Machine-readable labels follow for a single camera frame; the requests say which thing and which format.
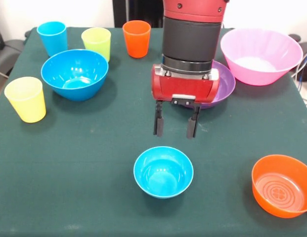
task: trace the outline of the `light green cup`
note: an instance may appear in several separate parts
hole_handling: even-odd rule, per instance
[[[103,55],[109,62],[111,33],[108,29],[101,27],[89,28],[82,33],[81,37],[85,49]]]

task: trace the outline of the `orange cup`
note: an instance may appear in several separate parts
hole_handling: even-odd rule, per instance
[[[142,58],[149,50],[151,26],[145,21],[128,21],[123,25],[127,52],[130,57]]]
[[[307,212],[307,165],[284,155],[263,157],[252,170],[252,191],[268,213],[299,216]]]

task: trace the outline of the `white wall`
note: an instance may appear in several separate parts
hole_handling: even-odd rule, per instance
[[[262,27],[307,41],[307,0],[230,0],[225,27]]]
[[[67,26],[114,27],[112,0],[0,0],[4,40],[24,39],[26,31],[58,20]]]
[[[68,26],[114,27],[112,1],[0,0],[0,30],[5,40],[23,39],[27,30],[49,20]],[[224,24],[296,33],[307,40],[307,0],[230,0]]]

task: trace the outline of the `orange bowl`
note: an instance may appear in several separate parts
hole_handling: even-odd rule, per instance
[[[293,218],[307,212],[307,165],[284,155],[269,155],[252,169],[252,190],[268,213]]]

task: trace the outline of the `pink bowl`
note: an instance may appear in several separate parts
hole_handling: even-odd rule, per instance
[[[234,29],[220,42],[232,74],[249,85],[269,85],[303,58],[300,45],[288,35],[264,29]]]

